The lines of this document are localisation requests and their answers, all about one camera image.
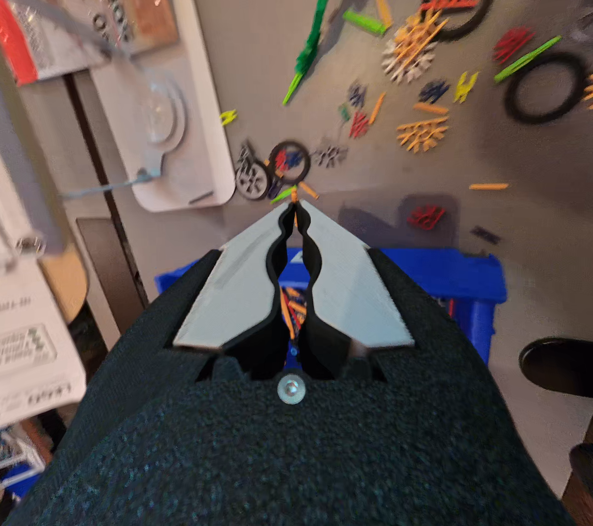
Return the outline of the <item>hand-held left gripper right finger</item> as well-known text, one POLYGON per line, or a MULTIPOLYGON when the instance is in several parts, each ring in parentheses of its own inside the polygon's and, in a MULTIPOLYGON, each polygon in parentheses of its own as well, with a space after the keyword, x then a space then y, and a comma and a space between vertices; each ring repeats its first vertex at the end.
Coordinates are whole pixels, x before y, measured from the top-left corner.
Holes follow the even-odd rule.
POLYGON ((370 255, 370 247, 314 205, 296 208, 309 275, 300 332, 302 369, 337 379, 349 357, 413 348, 414 338, 370 255))

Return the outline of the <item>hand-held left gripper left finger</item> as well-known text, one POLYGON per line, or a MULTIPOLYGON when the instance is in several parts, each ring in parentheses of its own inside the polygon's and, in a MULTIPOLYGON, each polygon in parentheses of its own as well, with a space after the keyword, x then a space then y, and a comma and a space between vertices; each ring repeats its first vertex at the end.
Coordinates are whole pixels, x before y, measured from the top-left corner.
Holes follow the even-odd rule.
POLYGON ((295 213, 295 205, 281 204, 220 248, 173 349, 235 359, 252 380, 282 372, 291 338, 279 277, 288 264, 295 213))

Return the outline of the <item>pile of construction toy pieces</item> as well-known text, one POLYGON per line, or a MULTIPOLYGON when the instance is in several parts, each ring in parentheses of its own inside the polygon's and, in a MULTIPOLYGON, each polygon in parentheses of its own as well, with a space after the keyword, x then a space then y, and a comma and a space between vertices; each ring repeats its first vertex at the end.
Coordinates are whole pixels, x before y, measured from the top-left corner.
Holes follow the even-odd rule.
POLYGON ((285 365, 296 367, 300 363, 300 335, 307 318, 305 291, 293 286, 281 286, 280 308, 289 332, 285 365))

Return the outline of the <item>blue tagged plastic bin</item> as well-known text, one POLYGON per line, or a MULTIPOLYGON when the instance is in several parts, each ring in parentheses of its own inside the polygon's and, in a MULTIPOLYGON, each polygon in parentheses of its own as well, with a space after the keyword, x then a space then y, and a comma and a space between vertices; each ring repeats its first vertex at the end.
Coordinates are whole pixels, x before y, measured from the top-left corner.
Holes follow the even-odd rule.
MULTIPOLYGON (((301 248, 288 248, 288 264, 279 277, 280 286, 305 289, 309 273, 301 248)), ((382 252, 422 289, 437 300, 457 323, 486 364, 494 330, 497 305, 507 300, 503 268, 496 257, 465 255, 452 248, 384 248, 382 252)), ((195 262, 157 275, 158 293, 166 291, 195 262)))

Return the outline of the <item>colourful construction toy dinosaur model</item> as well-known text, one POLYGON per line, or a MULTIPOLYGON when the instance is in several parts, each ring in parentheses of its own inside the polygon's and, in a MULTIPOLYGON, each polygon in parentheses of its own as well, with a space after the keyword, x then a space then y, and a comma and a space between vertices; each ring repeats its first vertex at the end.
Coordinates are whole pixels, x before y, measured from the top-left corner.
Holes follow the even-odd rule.
POLYGON ((299 56, 297 56, 294 69, 295 74, 282 101, 283 106, 286 106, 291 100, 293 93, 297 90, 303 77, 307 74, 308 70, 315 61, 320 43, 322 21, 328 2, 329 0, 317 0, 311 30, 307 40, 305 41, 303 50, 299 56))

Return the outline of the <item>red fan connector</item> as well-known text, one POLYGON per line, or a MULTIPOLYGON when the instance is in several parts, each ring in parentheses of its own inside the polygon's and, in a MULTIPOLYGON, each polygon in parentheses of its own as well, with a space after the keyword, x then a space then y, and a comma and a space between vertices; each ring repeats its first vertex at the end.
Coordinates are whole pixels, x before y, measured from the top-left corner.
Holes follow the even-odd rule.
POLYGON ((446 209, 439 205, 422 205, 411 211, 407 223, 411 227, 432 231, 446 214, 446 209))

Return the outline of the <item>small black toy tire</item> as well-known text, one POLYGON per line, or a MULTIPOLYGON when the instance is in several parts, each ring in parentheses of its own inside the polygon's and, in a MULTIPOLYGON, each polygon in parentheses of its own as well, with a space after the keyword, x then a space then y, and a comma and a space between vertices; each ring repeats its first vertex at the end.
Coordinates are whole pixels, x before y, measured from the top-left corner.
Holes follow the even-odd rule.
POLYGON ((276 178, 276 177, 279 177, 282 179, 284 185, 293 186, 293 185, 298 185, 299 182, 304 181, 304 179, 307 177, 309 170, 311 168, 311 158, 309 156, 308 149, 304 145, 302 145, 301 143, 299 143, 295 140, 284 140, 284 141, 281 141, 276 146, 274 146, 274 148, 272 149, 272 151, 268 157, 266 166, 268 168, 268 171, 271 175, 272 180, 274 180, 274 178, 276 178), (302 160, 302 164, 299 168, 288 170, 284 174, 277 172, 275 170, 274 158, 275 158, 277 151, 282 148, 285 148, 286 150, 289 150, 289 151, 298 150, 298 151, 302 152, 303 160, 302 160))

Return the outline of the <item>light wooden table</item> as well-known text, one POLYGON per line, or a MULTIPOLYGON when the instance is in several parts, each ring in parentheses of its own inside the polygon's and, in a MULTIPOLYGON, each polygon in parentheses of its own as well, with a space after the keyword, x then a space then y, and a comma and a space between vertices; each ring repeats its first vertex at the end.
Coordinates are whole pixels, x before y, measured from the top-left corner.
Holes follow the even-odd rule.
POLYGON ((88 295, 88 274, 75 242, 58 255, 44 254, 39 265, 67 325, 81 312, 88 295))

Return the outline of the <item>white adjustable book stand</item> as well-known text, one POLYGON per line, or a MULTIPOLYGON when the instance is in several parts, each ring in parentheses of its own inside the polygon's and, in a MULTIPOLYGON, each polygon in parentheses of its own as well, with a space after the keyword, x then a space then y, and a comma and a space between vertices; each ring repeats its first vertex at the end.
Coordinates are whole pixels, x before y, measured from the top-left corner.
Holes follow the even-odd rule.
POLYGON ((63 192, 72 201, 132 187, 148 212, 188 209, 214 191, 208 206, 233 196, 233 164, 194 0, 172 0, 179 44, 134 63, 91 69, 104 115, 128 177, 125 182, 63 192))

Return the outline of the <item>white printed instruction sheet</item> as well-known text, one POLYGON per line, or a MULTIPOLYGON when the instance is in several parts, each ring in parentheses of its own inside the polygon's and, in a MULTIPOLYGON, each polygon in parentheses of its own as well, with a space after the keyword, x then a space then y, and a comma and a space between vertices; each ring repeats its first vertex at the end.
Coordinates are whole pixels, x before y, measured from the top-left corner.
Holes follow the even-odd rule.
POLYGON ((1 427, 82 400, 86 373, 40 267, 46 242, 1 161, 1 427))

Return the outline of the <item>white snowflake connector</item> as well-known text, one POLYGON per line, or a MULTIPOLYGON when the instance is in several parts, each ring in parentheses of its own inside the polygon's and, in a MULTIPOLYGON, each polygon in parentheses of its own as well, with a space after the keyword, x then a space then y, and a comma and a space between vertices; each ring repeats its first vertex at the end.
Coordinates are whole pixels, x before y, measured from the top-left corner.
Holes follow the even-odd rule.
POLYGON ((390 82, 397 85, 403 82, 411 83, 417 80, 430 69, 434 61, 437 46, 438 42, 431 42, 409 62, 405 58, 397 61, 395 53, 396 45, 390 41, 382 55, 381 67, 384 74, 389 78, 390 82))

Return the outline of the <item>yellow fan connector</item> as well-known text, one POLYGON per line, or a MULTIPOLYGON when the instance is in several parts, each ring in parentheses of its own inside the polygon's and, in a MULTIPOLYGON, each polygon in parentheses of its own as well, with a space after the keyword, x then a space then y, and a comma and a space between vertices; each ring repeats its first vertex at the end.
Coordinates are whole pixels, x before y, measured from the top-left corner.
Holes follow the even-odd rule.
POLYGON ((442 10, 418 10, 409 16, 405 24, 394 34, 393 55, 400 66, 408 66, 435 40, 448 22, 442 18, 442 10))

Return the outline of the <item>small blue white box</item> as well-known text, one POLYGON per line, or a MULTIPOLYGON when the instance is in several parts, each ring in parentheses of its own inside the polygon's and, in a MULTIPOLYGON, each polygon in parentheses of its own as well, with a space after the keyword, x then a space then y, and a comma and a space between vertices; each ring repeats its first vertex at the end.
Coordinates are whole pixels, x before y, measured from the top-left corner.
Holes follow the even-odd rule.
POLYGON ((1 429, 1 492, 19 503, 46 468, 38 447, 20 424, 1 429))

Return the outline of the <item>lime green rod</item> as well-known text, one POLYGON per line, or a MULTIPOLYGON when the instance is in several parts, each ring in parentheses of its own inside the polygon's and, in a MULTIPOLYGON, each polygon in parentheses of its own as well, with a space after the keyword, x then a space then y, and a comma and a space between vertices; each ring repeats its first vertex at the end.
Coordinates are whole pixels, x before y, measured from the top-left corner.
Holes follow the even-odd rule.
POLYGON ((508 65, 508 67, 504 68, 500 71, 497 75, 494 76, 493 80, 496 84, 503 82, 507 78, 511 77, 522 68, 526 67, 529 63, 534 61, 538 56, 542 55, 546 50, 552 48, 557 43, 562 40, 561 35, 557 35, 550 40, 546 41, 543 45, 540 45, 538 48, 532 50, 531 52, 527 53, 526 55, 520 57, 515 62, 508 65))
POLYGON ((387 26, 385 26, 381 20, 357 13, 350 9, 344 11, 343 19, 345 22, 375 36, 382 36, 387 31, 387 26))

